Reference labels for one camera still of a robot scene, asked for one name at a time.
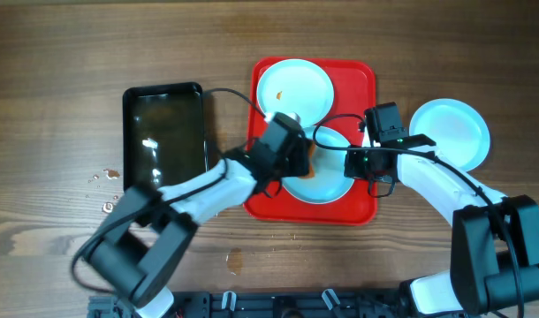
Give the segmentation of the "orange green scrub sponge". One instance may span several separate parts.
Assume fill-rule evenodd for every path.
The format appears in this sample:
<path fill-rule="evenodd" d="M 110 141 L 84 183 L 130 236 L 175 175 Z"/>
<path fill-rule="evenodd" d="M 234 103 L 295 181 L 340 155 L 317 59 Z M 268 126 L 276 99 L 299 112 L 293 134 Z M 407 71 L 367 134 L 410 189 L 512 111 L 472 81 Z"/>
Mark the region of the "orange green scrub sponge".
<path fill-rule="evenodd" d="M 315 154 L 315 143 L 309 141 L 307 143 L 307 174 L 302 176 L 303 179 L 313 178 L 315 176 L 315 169 L 313 165 L 313 156 Z"/>

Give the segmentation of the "light blue plate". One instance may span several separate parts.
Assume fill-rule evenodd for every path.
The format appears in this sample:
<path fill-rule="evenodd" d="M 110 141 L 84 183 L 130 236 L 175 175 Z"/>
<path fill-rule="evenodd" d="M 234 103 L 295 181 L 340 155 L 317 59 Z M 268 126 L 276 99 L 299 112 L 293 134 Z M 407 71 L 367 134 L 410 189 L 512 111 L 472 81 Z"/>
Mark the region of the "light blue plate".
<path fill-rule="evenodd" d="M 295 113 L 300 125 L 316 125 L 332 109 L 335 92 L 330 76 L 313 62 L 286 59 L 270 66 L 256 86 L 264 113 Z"/>
<path fill-rule="evenodd" d="M 315 146 L 315 176 L 309 179 L 284 178 L 285 190 L 300 201 L 326 204 L 340 199 L 353 186 L 354 180 L 344 175 L 345 151 Z"/>
<path fill-rule="evenodd" d="M 462 170 L 480 166 L 490 152 L 490 130 L 468 104 L 450 98 L 424 103 L 412 116 L 411 135 L 425 134 Z"/>

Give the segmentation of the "light blue plate top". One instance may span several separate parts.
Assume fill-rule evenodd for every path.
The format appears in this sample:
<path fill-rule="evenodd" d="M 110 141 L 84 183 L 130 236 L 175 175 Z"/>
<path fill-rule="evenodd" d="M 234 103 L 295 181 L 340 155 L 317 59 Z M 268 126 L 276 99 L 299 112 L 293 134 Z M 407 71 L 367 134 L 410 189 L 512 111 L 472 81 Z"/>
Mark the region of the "light blue plate top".
<path fill-rule="evenodd" d="M 270 66 L 256 86 L 264 113 L 295 113 L 300 125 L 316 125 L 332 109 L 335 92 L 330 76 L 313 62 L 286 59 Z"/>

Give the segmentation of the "light blue plate bottom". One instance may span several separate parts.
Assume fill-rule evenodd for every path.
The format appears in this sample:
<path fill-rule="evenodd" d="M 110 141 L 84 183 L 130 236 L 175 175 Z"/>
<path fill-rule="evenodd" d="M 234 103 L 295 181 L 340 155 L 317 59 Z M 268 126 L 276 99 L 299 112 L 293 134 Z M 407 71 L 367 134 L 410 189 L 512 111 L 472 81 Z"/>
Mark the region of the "light blue plate bottom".
<path fill-rule="evenodd" d="M 490 130 L 468 104 L 450 98 L 424 103 L 412 116 L 411 135 L 425 134 L 462 170 L 480 166 L 490 152 Z"/>

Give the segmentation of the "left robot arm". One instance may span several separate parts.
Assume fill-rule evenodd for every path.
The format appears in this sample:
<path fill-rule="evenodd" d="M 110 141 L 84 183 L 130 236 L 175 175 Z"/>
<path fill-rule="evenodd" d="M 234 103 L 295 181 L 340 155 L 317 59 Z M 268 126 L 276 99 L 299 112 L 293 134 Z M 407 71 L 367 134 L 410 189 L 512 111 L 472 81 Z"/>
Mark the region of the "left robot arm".
<path fill-rule="evenodd" d="M 182 184 L 132 187 L 73 259 L 89 265 L 139 317 L 163 317 L 175 301 L 167 282 L 198 228 L 273 181 L 306 175 L 311 145 L 302 132 L 264 134 Z"/>

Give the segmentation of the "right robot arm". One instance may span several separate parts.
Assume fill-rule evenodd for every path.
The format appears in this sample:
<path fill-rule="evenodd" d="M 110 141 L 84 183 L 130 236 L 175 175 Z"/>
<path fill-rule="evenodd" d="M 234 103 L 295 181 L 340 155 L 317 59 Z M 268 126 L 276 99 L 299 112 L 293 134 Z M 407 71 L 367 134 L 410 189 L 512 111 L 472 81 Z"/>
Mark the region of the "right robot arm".
<path fill-rule="evenodd" d="M 378 148 L 351 146 L 345 175 L 400 183 L 420 194 L 452 227 L 448 270 L 403 285 L 415 316 L 487 314 L 539 300 L 539 207 L 470 177 L 423 134 Z"/>

